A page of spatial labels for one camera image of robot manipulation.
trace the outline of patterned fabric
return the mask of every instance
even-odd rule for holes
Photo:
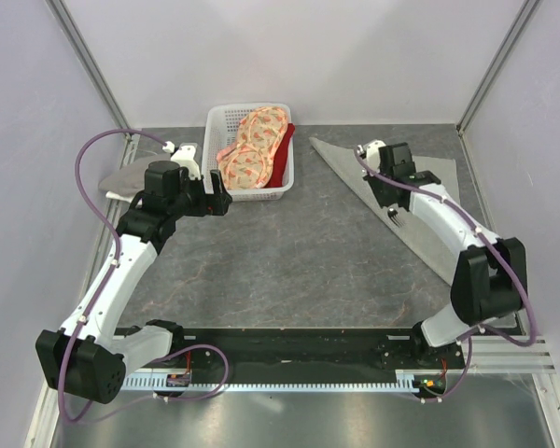
[[[236,141],[217,154],[218,168],[227,189],[265,187],[287,126],[288,114],[278,106],[259,107],[241,120]]]

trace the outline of plastic basket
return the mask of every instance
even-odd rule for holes
[[[219,151],[234,142],[239,122],[249,112],[265,105],[277,105],[286,110],[288,121],[291,122],[290,109],[287,105],[278,103],[246,103],[243,105],[219,105],[207,114],[205,124],[205,140],[203,143],[202,173],[205,191],[213,192],[210,170],[217,169],[216,155]],[[294,183],[294,157],[292,139],[288,145],[287,168],[282,177],[282,187],[277,189],[231,189],[229,193],[235,201],[269,201],[280,199]]]

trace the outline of gray floor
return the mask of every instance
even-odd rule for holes
[[[156,129],[203,144],[203,128]],[[276,202],[234,203],[225,217],[182,218],[120,320],[186,327],[410,326],[449,300],[449,288],[355,196],[309,144],[406,141],[455,159],[462,205],[482,219],[454,125],[299,126],[295,184]],[[137,157],[158,145],[141,138]]]
[[[94,406],[94,418],[138,397]],[[59,428],[53,448],[552,447],[530,377],[470,377],[442,404],[390,394],[227,393],[149,399],[103,423]]]

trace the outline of cable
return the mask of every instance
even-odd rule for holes
[[[478,225],[475,223],[473,218],[470,217],[469,214],[465,210],[463,210],[457,203],[450,201],[448,199],[443,199],[442,196],[433,193],[431,191],[426,191],[424,189],[418,189],[417,187],[412,187],[410,185],[402,184],[400,182],[397,182],[396,180],[390,179],[385,175],[381,175],[377,171],[372,170],[372,168],[370,168],[370,166],[364,162],[361,156],[359,156],[356,149],[353,152],[355,154],[355,157],[357,158],[358,163],[365,169],[365,171],[369,175],[372,175],[373,177],[381,180],[382,182],[392,187],[396,187],[398,189],[404,189],[412,193],[423,194],[437,201],[440,201],[441,203],[446,204],[447,206],[452,208],[467,223],[467,225],[472,231],[476,231]],[[482,324],[483,327],[489,329],[490,331],[493,331],[495,334],[501,336],[506,341],[518,345],[520,347],[528,347],[530,345],[533,345],[537,340],[537,323],[535,318],[535,312],[533,310],[533,306],[531,305],[531,302],[529,301],[525,288],[521,283],[521,280],[519,279],[518,275],[514,272],[510,264],[506,260],[504,260],[504,258],[502,258],[502,256],[499,254],[499,252],[497,252],[496,248],[489,242],[489,240],[485,237],[485,235],[483,235],[483,233],[480,231],[476,233],[479,239],[485,245],[485,247],[487,247],[487,250],[489,250],[489,252],[494,256],[496,261],[499,263],[499,265],[502,266],[506,274],[510,277],[512,284],[514,285],[514,288],[519,293],[519,296],[521,297],[521,302],[523,303],[523,306],[526,309],[526,315],[529,319],[529,339],[527,339],[526,341],[518,341],[512,338],[512,336],[509,336],[503,331],[499,329],[495,329],[492,326]],[[463,339],[466,339],[468,336],[470,336],[470,334],[474,333],[475,331],[476,329],[470,329],[467,333],[463,335]]]
[[[83,156],[87,152],[87,150],[90,148],[90,146],[93,145],[98,140],[100,140],[100,139],[102,139],[106,136],[116,134],[116,133],[128,133],[130,135],[133,135],[134,133],[137,133],[139,135],[143,135],[145,137],[148,137],[148,138],[158,142],[163,147],[166,146],[166,142],[163,141],[162,139],[160,139],[158,136],[153,135],[152,133],[146,133],[144,131],[139,131],[139,130],[136,130],[136,129],[129,129],[129,128],[114,129],[114,130],[111,130],[111,131],[105,131],[103,133],[98,133],[97,135],[95,135],[85,145],[83,145],[83,147],[81,148],[81,150],[77,154],[77,158],[75,160],[75,180],[77,182],[77,187],[78,187],[79,193],[81,194],[81,197],[83,198],[83,201],[85,201],[85,203],[90,208],[90,210],[98,217],[98,219],[100,219],[100,221],[102,221],[104,223],[104,225],[106,226],[106,228],[108,229],[108,231],[112,235],[112,238],[114,239],[114,247],[115,247],[115,249],[114,249],[114,260],[118,261],[119,256],[120,256],[120,251],[121,251],[120,237],[117,234],[116,229],[114,228],[112,223],[110,223],[108,221],[107,217],[105,217],[105,215],[91,201],[89,195],[87,194],[87,191],[85,190],[85,187],[83,187],[83,182],[81,180],[81,173],[80,173],[81,161],[83,159]],[[72,351],[73,351],[73,346],[75,344],[75,341],[78,338],[79,333],[81,332],[81,330],[83,328],[84,322],[89,317],[89,315],[91,313],[91,310],[93,309],[93,307],[95,306],[95,303],[98,301],[100,295],[104,291],[104,288],[107,285],[107,282],[110,280],[110,277],[114,273],[115,269],[116,269],[116,264],[111,264],[110,267],[108,268],[108,270],[106,271],[104,278],[102,279],[102,281],[100,282],[100,284],[96,288],[95,292],[91,296],[91,299],[90,299],[89,303],[87,304],[87,306],[85,307],[85,310],[83,310],[83,314],[82,314],[81,318],[79,319],[79,321],[77,322],[77,325],[75,326],[75,329],[73,330],[73,333],[70,336],[68,344],[66,345],[66,348],[64,349],[63,362],[61,364],[60,373],[59,373],[59,376],[58,376],[58,409],[60,411],[60,415],[62,416],[64,422],[67,423],[67,424],[97,423],[97,422],[100,422],[102,420],[105,420],[107,417],[109,417],[111,415],[114,415],[115,413],[118,413],[120,411],[123,411],[124,409],[127,409],[130,405],[135,404],[136,402],[143,401],[143,399],[145,399],[145,398],[142,398],[142,399],[134,400],[132,403],[129,403],[128,405],[123,406],[122,408],[120,408],[118,410],[115,410],[114,412],[112,412],[112,413],[110,413],[110,414],[108,414],[104,417],[100,417],[99,419],[94,420],[94,421],[90,421],[90,422],[81,422],[81,418],[83,418],[83,416],[90,409],[90,407],[92,405],[92,401],[88,401],[85,404],[85,407],[81,410],[81,412],[75,417],[71,417],[68,414],[68,411],[66,410],[66,403],[65,403],[65,400],[64,400],[64,383],[66,381],[66,371],[68,370],[68,363],[70,361],[70,357],[71,357],[71,354],[72,354]],[[205,394],[203,396],[196,397],[196,398],[192,399],[193,401],[196,400],[196,399],[206,399],[208,397],[212,397],[213,395],[215,395],[215,393],[218,392],[218,390],[220,390],[222,388],[222,386],[224,386],[224,384],[226,383],[226,380],[228,379],[228,374],[229,374],[228,360],[226,359],[224,354],[221,352],[221,350],[219,350],[218,348],[216,348],[212,345],[207,345],[207,344],[194,345],[192,348],[189,347],[187,349],[180,350],[179,352],[176,352],[175,354],[169,355],[168,359],[172,359],[175,356],[180,356],[181,354],[184,354],[184,353],[186,353],[189,350],[192,350],[194,348],[208,348],[208,349],[213,350],[216,353],[218,353],[222,357],[222,360],[224,361],[224,366],[225,366],[226,370],[224,372],[224,377],[222,379],[222,382],[218,385],[218,387],[216,389],[214,389],[211,392],[208,392],[207,394]]]

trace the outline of wall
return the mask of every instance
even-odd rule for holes
[[[522,0],[66,0],[134,126],[277,101],[301,124],[456,122]]]
[[[0,0],[0,447],[23,444],[42,381],[35,339],[78,301],[98,235],[75,156],[113,126],[46,4]],[[121,149],[113,137],[82,167],[96,200]]]
[[[527,247],[529,295],[560,373],[560,0],[541,2],[468,138],[497,230]]]

